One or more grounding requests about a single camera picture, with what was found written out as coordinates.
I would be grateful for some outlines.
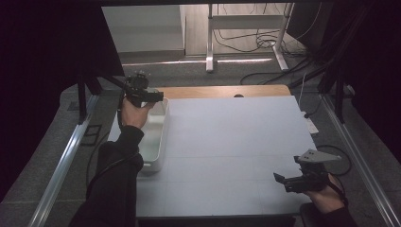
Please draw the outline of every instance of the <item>white table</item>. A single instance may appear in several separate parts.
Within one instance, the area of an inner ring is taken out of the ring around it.
[[[273,178],[300,176],[293,156],[315,148],[294,96],[170,99],[169,114],[164,166],[138,176],[137,217],[296,214],[310,201]]]

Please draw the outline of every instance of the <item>aluminum rail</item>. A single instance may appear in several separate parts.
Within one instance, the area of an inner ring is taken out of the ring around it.
[[[357,147],[357,144],[352,138],[350,132],[347,130],[346,126],[344,124],[341,124],[340,121],[337,119],[336,114],[333,111],[333,103],[330,99],[323,97],[323,105],[324,108],[327,110],[331,120],[333,121],[336,130],[339,132],[341,140],[347,147],[349,155],[352,158],[355,167],[357,168],[362,180],[365,182],[366,187],[371,193],[371,196],[374,199],[379,212],[386,221],[387,226],[400,227],[400,220],[397,214],[395,214],[392,204],[383,191],[383,188],[381,187],[374,173],[363,158],[363,155]]]
[[[67,175],[68,169],[70,168],[71,163],[74,160],[74,156],[77,152],[79,143],[83,137],[83,134],[88,127],[89,121],[92,117],[92,112],[95,109],[95,105],[97,103],[98,96],[91,96],[88,101],[87,110],[88,114],[86,115],[85,120],[81,125],[77,125],[74,129],[74,132],[70,138],[70,141],[65,147],[64,153],[62,154],[59,164],[57,165],[53,176],[50,179],[47,188],[44,191],[44,195],[39,201],[38,206],[36,207],[36,211],[32,216],[28,226],[44,226],[47,217],[53,207],[53,204],[60,192],[62,183],[64,182],[65,176]]]

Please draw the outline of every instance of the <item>metal frame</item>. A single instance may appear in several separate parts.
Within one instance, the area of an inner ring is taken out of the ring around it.
[[[67,144],[67,147],[60,158],[59,164],[57,165],[53,176],[50,179],[47,188],[44,191],[44,195],[39,201],[39,205],[36,207],[36,211],[32,216],[28,226],[44,226],[48,215],[50,214],[51,208],[60,192],[62,183],[64,182],[65,176],[68,173],[68,169],[71,163],[74,160],[74,156],[77,152],[79,143],[83,137],[83,134],[88,127],[89,121],[92,118],[92,112],[95,109],[95,105],[97,103],[98,96],[91,96],[89,98],[87,110],[88,114],[86,115],[85,120],[82,124],[78,124],[70,138],[70,141]]]
[[[367,189],[371,193],[372,198],[375,201],[375,204],[382,215],[383,219],[386,221],[387,226],[399,227],[401,226],[398,215],[395,214],[392,204],[387,198],[383,188],[380,183],[377,181],[374,173],[369,168],[365,159],[354,139],[352,138],[350,132],[347,130],[346,126],[342,124],[339,119],[336,117],[336,113],[333,111],[334,106],[330,99],[323,97],[323,106],[328,112],[331,120],[333,121],[336,130],[339,132],[341,140],[344,142],[347,150],[349,151],[349,155],[353,160],[355,167],[357,168],[361,179],[364,181]]]
[[[273,51],[282,71],[288,66],[281,52],[281,42],[288,25],[293,3],[288,3],[284,16],[282,15],[216,15],[213,16],[213,5],[209,4],[208,34],[206,51],[206,72],[213,72],[213,41],[214,29],[280,29]]]

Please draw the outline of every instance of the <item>wooden board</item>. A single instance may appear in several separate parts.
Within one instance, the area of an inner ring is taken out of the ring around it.
[[[162,87],[166,98],[203,98],[243,96],[291,96],[286,85],[208,86],[208,87]]]

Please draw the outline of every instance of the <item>wall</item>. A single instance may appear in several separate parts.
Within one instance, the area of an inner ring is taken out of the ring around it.
[[[180,6],[102,9],[117,52],[183,50]]]

